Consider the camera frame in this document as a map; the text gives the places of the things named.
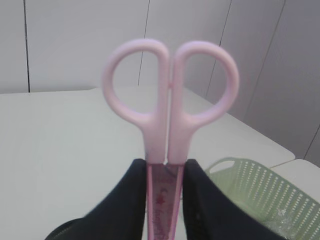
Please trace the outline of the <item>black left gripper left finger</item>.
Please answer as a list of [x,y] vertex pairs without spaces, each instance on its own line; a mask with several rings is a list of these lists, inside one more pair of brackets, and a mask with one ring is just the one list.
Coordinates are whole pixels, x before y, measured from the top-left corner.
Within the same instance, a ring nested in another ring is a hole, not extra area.
[[47,240],[140,240],[147,194],[147,164],[135,159],[114,189],[88,214],[65,222]]

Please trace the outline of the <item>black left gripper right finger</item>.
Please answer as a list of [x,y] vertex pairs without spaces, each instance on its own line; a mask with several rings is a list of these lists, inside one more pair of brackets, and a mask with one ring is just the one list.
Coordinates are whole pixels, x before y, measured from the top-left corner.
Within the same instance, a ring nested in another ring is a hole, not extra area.
[[224,195],[195,159],[184,165],[182,207],[188,240],[282,239]]

